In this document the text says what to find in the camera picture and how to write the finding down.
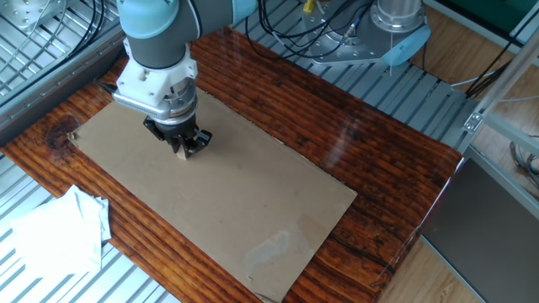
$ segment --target cylindrical metal part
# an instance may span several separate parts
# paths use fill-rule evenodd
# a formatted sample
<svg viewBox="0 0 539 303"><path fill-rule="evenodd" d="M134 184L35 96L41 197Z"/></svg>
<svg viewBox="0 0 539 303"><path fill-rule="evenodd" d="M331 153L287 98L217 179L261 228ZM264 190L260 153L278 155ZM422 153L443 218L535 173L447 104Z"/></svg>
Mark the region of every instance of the cylindrical metal part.
<svg viewBox="0 0 539 303"><path fill-rule="evenodd" d="M421 0L378 0L378 7L387 16L408 17L419 11Z"/></svg>
<svg viewBox="0 0 539 303"><path fill-rule="evenodd" d="M372 4L371 18L379 28L406 33L424 23L421 0L378 0Z"/></svg>

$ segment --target wire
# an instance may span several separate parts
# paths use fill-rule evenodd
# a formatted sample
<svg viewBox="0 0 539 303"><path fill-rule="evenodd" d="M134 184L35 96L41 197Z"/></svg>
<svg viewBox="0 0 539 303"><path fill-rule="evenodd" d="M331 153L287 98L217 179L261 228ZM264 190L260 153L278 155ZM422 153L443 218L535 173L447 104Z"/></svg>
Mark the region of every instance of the wire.
<svg viewBox="0 0 539 303"><path fill-rule="evenodd" d="M522 30L524 30L524 28L539 14L539 9L537 9L525 22L524 24L522 25L522 27L515 33L515 36L513 37L515 40L516 38L520 35L520 33L522 32ZM492 68L492 66L494 66L494 64L499 60L499 58L501 58L501 56L509 49L509 47L513 44L512 40L509 41L507 43L507 45L504 47L504 49L496 56L496 58L494 58L494 60L488 65L488 67L483 71L483 73L481 74L481 76L479 76L474 82L473 84L470 86L470 88L468 88L468 90L466 91L466 96L467 98L474 98L475 96L478 96L485 88L487 88L491 83L493 83L494 81L487 81L488 82L488 85L482 85L481 89L480 90L477 90L476 89L476 86L478 85L479 81L485 76L485 74ZM491 75L490 77L496 77L498 78L499 75L497 75L498 73L501 73L502 71L498 70L496 71L493 75Z"/></svg>
<svg viewBox="0 0 539 303"><path fill-rule="evenodd" d="M509 149L511 152L511 157L513 157L513 162L515 165L528 174L530 181L539 189L539 171L533 167L532 163L537 159L533 154L530 154L525 160L525 157L520 149L520 146L517 146L513 141L509 144Z"/></svg>
<svg viewBox="0 0 539 303"><path fill-rule="evenodd" d="M255 48L254 46L254 43L252 42L251 40L251 37L249 36L249 30L248 30L248 17L245 19L245 35L247 36L247 39L248 39L248 43L251 45L251 48L253 48L254 52L259 55L259 56L262 56L263 58L265 59L269 59L269 60L273 60L273 61L278 61L278 60L283 60L283 59L288 59L290 57L293 57L293 56L299 56L299 57L303 57L303 58L307 58L307 59L314 59L314 58L318 58L318 57L323 57L323 56L328 56L332 53L334 53L344 42L341 40L341 42L339 42L337 44L337 46L335 48L333 48L332 50L324 53L324 54L320 54L320 55L316 55L316 56L309 56L309 55L304 55L303 52L307 51L312 45L314 45L314 43L316 43L316 41L322 36L322 35L326 35L327 33L331 33L331 32L334 32L335 30L340 30L340 29L343 29L345 28L346 26L349 26L348 24L346 24L344 27L340 28L340 29L333 29L329 32L326 32L326 29L327 27L329 26L330 22L336 18L339 14L341 14L354 0L347 0L345 1L343 4L341 4L337 10L335 11L335 13L329 17L326 21L322 22L321 24L309 29L309 30L306 30L306 31L303 31L301 33L298 33L298 34L293 34L293 35L286 35L286 34L283 34L277 30L275 30L273 28L273 26L271 25L270 23L270 20L269 20L269 17L268 17L268 14L267 14L267 8L266 8L266 1L267 0L258 0L259 2L259 23L260 23L260 27L263 29L264 32L266 32L267 34L269 35L273 35L275 37L275 39L277 41L279 41L279 43L281 45L283 45L291 54L288 55L288 56L278 56L278 57L270 57L270 56L266 56L266 55L262 55L260 52L258 52L258 50ZM354 19L355 15L360 11L360 9L362 8L366 8L364 9L364 11L362 12L361 16L363 16L363 14L366 12L367 10L367 7L371 5L370 3L367 3L367 4L364 4L364 5L361 5L359 6L354 14L352 15L352 19L349 21L349 23ZM361 16L359 16L357 19L356 22L359 22ZM308 35L310 33L316 33L316 31L319 30L319 32L317 33L317 36L314 38L314 39L311 39L309 40L307 43L303 44L303 45L298 45L293 39L294 38L301 38L305 35ZM287 45L283 39L287 39L289 40L293 45L295 45L296 47L301 47L300 50L293 50L291 48L291 46Z"/></svg>
<svg viewBox="0 0 539 303"><path fill-rule="evenodd" d="M86 29L86 32L84 33L83 37L78 41L77 45L75 46L75 48L73 48L72 52L67 56L66 59L69 59L75 56L76 54L80 53L84 49L86 49L86 47L88 47L88 45L90 45L97 37L97 34L100 31L101 26L103 25L103 21L104 21L104 0L101 0L100 3L101 3L101 12L99 12L100 16L99 16L99 21L97 25L95 24L95 20L98 15L98 9L97 9L96 0L93 0L92 1L93 13L92 13L92 19L90 20L90 24L88 25L88 28Z"/></svg>
<svg viewBox="0 0 539 303"><path fill-rule="evenodd" d="M64 18L66 17L66 10L67 10L67 1L64 2L64 7L61 11L61 18L60 18L60 21L58 22L58 25L56 26L54 32L52 33L51 37L43 44L43 46L41 47L41 49L45 49L51 42L52 40L56 37L56 35L58 34L58 31L60 30L60 27L61 25L63 24L64 22ZM34 62L35 59L41 55L41 51L38 51L35 53L35 55L33 55L22 67L21 67L21 71L24 70L30 63ZM17 73L14 73L7 81L5 81L3 84L0 85L0 90L2 90L3 88L5 88L8 83L12 82L16 77L18 76Z"/></svg>
<svg viewBox="0 0 539 303"><path fill-rule="evenodd" d="M311 43L312 41L318 40L322 35L327 35L327 34L336 32L337 30L342 30L342 29L344 29L344 28L346 28L346 27L350 27L349 24L351 24L352 21L354 21L355 15L360 11L360 9L365 8L365 10L361 13L361 15L360 15L360 16L356 19L356 21L355 21L355 22L359 23L360 19L363 18L363 15L365 15L365 12L368 10L368 7L369 7L370 5L371 5L371 4L368 3L368 4L365 4L365 5L359 6L359 7L355 10L354 14L352 14L352 18L350 18L350 20L348 21L348 23L345 24L345 26L342 26L342 27L340 27L340 28L338 28L338 29L332 29L332 30L330 30L330 31L328 31L328 32L321 32L321 35L317 35L315 38L309 40L308 42L306 42L306 43L304 43L304 44L302 44L302 45L298 45L298 44L297 44L294 40L292 40L292 39L290 39L290 42L291 42L295 47L305 47L306 45L308 45L308 44Z"/></svg>
<svg viewBox="0 0 539 303"><path fill-rule="evenodd" d="M26 43L28 43L28 41L30 40L30 36L33 35L33 34L35 33L35 30L37 29L38 25L40 24L41 18L43 17L43 13L47 10L47 8L49 7L49 4L51 4L51 0L47 0L47 3L45 4L45 7L44 7L43 10L41 11L40 16L39 16L39 17L37 18L37 20L35 21L34 28L32 29L32 31L30 31L29 35L27 35L26 38L24 38L23 43L21 43L21 44L15 49L15 51L13 52L13 54L11 54L11 56L9 57L9 59L6 61L6 64L4 64L4 65L2 66L2 68L0 68L0 73L2 73L3 70L5 70L6 67L8 67L9 63L11 63L11 61L17 56L17 53L19 53L20 50L26 45Z"/></svg>
<svg viewBox="0 0 539 303"><path fill-rule="evenodd" d="M489 72L488 74L485 74L484 76L485 76L485 77L490 76L490 75L494 74L495 72L496 72L496 71L494 71L494 72ZM452 86L452 87L457 87L457 86L460 86L460 85L462 85L462 84L470 83L471 81L474 81L474 80L476 80L476 79L479 79L479 77L475 77L475 78L472 78L472 79L468 79L468 80L466 80L466 81L462 81L462 82L459 82L459 83L455 83L455 84L452 84L451 86Z"/></svg>

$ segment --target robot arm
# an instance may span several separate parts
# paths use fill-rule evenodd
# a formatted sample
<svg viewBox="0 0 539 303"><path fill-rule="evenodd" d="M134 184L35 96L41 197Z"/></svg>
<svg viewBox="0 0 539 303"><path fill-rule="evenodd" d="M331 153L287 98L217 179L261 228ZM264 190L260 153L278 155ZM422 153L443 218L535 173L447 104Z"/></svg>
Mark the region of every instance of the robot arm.
<svg viewBox="0 0 539 303"><path fill-rule="evenodd" d="M196 62L188 43L246 18L256 0L118 0L129 61L115 100L147 114L144 125L185 157L207 146L211 133L195 122Z"/></svg>

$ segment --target wooden floor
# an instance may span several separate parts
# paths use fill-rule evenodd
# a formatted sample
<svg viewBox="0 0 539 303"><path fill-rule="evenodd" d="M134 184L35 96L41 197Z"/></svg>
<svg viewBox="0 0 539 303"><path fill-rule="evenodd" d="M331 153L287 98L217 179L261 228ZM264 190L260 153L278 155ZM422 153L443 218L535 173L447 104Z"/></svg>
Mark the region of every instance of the wooden floor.
<svg viewBox="0 0 539 303"><path fill-rule="evenodd" d="M421 241L404 261L379 303L478 303L479 300Z"/></svg>
<svg viewBox="0 0 539 303"><path fill-rule="evenodd" d="M501 51L501 47L495 43L433 9L428 9L428 17L433 34L428 45L425 69L445 82L462 82L479 76ZM421 55L420 52L412 60L417 66L421 66ZM505 54L494 69L512 57L512 54ZM539 69L532 66L505 98L539 95L538 83ZM466 88L466 85L458 87L461 90ZM494 113L525 133L539 135L539 99L501 103ZM539 189L513 163L509 143L509 140L487 127L483 127L473 142L524 189L539 197ZM428 247L418 242L379 302L475 303L479 300Z"/></svg>

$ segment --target metal bracket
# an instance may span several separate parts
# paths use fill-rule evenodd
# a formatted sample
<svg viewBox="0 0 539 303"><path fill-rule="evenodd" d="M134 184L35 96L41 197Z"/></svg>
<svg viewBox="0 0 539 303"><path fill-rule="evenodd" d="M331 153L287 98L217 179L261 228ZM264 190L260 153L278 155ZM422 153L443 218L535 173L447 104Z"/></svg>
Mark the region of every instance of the metal bracket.
<svg viewBox="0 0 539 303"><path fill-rule="evenodd" d="M478 112L473 112L462 126L462 129L470 134L475 133L479 126L483 123L483 115Z"/></svg>

